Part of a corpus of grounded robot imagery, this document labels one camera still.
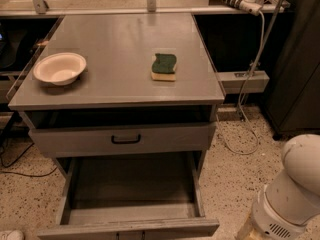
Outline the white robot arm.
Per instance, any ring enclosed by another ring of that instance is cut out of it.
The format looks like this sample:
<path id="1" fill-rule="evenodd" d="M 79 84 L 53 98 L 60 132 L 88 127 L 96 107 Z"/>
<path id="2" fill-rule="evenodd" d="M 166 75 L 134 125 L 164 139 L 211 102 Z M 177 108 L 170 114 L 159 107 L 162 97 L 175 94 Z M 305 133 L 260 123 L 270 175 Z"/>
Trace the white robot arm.
<path id="1" fill-rule="evenodd" d="M 293 137 L 281 161 L 283 170 L 254 198 L 236 240 L 295 240 L 320 214 L 320 136 Z"/>

